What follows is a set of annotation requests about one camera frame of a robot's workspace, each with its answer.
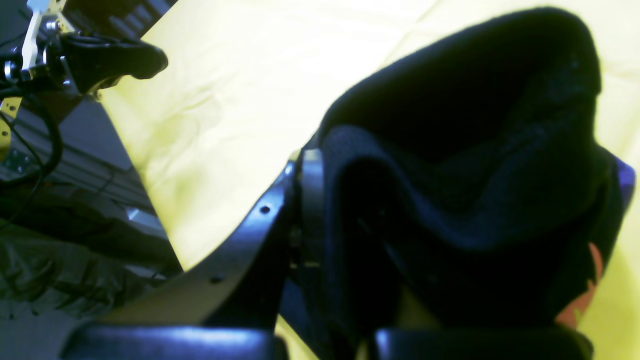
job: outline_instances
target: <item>black fabric cushion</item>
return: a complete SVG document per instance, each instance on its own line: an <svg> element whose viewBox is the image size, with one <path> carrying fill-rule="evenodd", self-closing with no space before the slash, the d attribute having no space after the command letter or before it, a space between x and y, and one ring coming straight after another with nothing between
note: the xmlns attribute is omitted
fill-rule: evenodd
<svg viewBox="0 0 640 360"><path fill-rule="evenodd" d="M324 155L323 313L336 344L391 323L398 283L448 327L553 326L595 281L623 206L593 136L587 27L513 13L347 91L308 147Z"/></svg>

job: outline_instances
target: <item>metal plate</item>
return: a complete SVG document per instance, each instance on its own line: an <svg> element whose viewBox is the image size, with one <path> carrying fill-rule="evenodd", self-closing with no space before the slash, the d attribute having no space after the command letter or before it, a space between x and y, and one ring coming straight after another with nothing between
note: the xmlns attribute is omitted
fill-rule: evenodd
<svg viewBox="0 0 640 360"><path fill-rule="evenodd" d="M7 97L0 104L0 111L14 118L18 115L21 97ZM0 161L4 161L11 148L11 129L4 121L0 121Z"/></svg>

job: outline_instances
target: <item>black cable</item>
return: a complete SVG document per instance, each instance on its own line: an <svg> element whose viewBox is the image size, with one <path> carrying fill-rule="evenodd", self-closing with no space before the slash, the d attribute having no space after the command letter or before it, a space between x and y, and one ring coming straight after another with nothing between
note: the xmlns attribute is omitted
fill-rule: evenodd
<svg viewBox="0 0 640 360"><path fill-rule="evenodd" d="M5 97L21 97L23 101L28 100L30 105L32 105L32 108L35 108L34 110L36 111L36 115L42 119L47 127L49 138L51 139L51 155L47 162L42 166L42 177L46 177L55 170L58 164L60 164L60 160L62 160L62 150L64 145L62 143L62 136L60 135L58 125L53 121L49 112L44 105L42 105L40 100L33 94L18 88L8 88L0 90L0 101ZM33 182L38 176L38 174L30 174L19 177L18 179L0 182L0 190L6 190L8 188L13 188L14 186Z"/></svg>
<svg viewBox="0 0 640 360"><path fill-rule="evenodd" d="M6 63L7 61L19 61L21 60L22 55L20 55L20 53L1 53L0 54L0 61L2 63ZM3 83L9 83L6 79L6 75L2 75L2 81Z"/></svg>
<svg viewBox="0 0 640 360"><path fill-rule="evenodd" d="M27 35L27 31L25 31L25 32L21 33L20 35L17 35L16 37L13 37L13 38L11 38L11 39L9 39L7 41L0 42L0 47L8 45L8 44L10 44L10 43L12 43L12 42L14 42L16 40L19 40L20 38L24 38L26 35Z"/></svg>
<svg viewBox="0 0 640 360"><path fill-rule="evenodd" d="M22 214L22 212L27 208L27 206L29 205L29 203L33 199L33 196L35 195L36 191L38 191L38 188L42 184L42 179L44 178L44 173L43 173L42 169L44 168L44 166L42 164L42 159L40 159L40 156L33 149L31 144L29 144L29 142L26 141L22 137L22 135L20 135L20 133L18 131L16 131L16 129L13 126L13 124L6 118L4 113L1 112L1 111L0 111L0 119L2 119L2 121L4 121L7 124L7 126L9 126L9 128L12 131L12 133L15 134L15 136L20 140L20 142L22 142L24 144L24 146L26 146L26 148L29 150L29 152L33 155L33 157L38 162L38 171L36 172L38 180L36 182L36 185L34 185L33 189L31 190L31 193L29 194L29 196L27 196L27 199L22 203L20 208L16 212L14 212L13 215L4 224L0 225L0 230L2 230L5 227L7 227L10 224L12 224Z"/></svg>
<svg viewBox="0 0 640 360"><path fill-rule="evenodd" d="M111 168L109 170L109 172L111 173L111 175L109 176L109 179L107 180L106 183L104 183L99 189L97 193L93 194L93 198L91 199L91 201L89 202L90 204L93 204L93 202L95 202L96 199L98 199L98 196L100 196L100 194L102 194L102 192L104 191L104 189L107 188L107 186L109 186L111 184L111 182L113 181L113 179L116 177L116 172L113 171L113 168Z"/></svg>

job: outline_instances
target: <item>gray floor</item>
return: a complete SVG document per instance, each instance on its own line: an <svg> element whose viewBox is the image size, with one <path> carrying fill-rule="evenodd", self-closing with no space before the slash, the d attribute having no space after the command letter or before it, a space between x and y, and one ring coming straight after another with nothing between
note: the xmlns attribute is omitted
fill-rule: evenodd
<svg viewBox="0 0 640 360"><path fill-rule="evenodd" d="M4 316L12 307L15 318ZM82 321L60 311L49 311L38 316L25 304L0 302L3 319L0 320L0 360L54 360L71 330Z"/></svg>

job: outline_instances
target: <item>metal bracket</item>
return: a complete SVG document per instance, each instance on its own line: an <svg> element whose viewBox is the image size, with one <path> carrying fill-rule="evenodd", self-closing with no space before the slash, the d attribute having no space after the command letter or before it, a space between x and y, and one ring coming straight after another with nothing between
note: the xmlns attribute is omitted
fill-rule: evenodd
<svg viewBox="0 0 640 360"><path fill-rule="evenodd" d="M29 70L36 65L36 59L38 57L38 44L36 39L38 38L41 22L42 13L39 9L33 9L33 16L29 22L29 28L27 29L27 33L24 36L24 43L22 44L22 76L29 76L29 78L31 78Z"/></svg>
<svg viewBox="0 0 640 360"><path fill-rule="evenodd" d="M15 119L18 115L18 108L22 102L21 97L7 97L0 104L0 111ZM0 121L0 161L4 161L11 149L11 129L4 121Z"/></svg>

